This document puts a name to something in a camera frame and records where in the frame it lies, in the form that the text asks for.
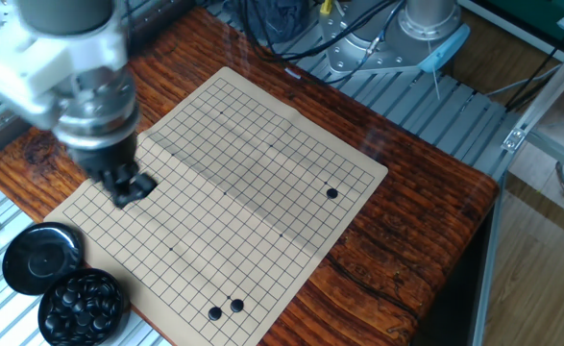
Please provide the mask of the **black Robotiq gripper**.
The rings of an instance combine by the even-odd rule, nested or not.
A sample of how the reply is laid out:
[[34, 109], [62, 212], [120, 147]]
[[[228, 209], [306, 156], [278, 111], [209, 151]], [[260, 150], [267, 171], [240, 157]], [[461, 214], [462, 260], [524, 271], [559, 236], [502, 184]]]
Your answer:
[[69, 157], [94, 183], [102, 182], [113, 204], [123, 209], [128, 204], [146, 198], [158, 182], [146, 173], [138, 173], [135, 161], [136, 133], [101, 149], [69, 148]]

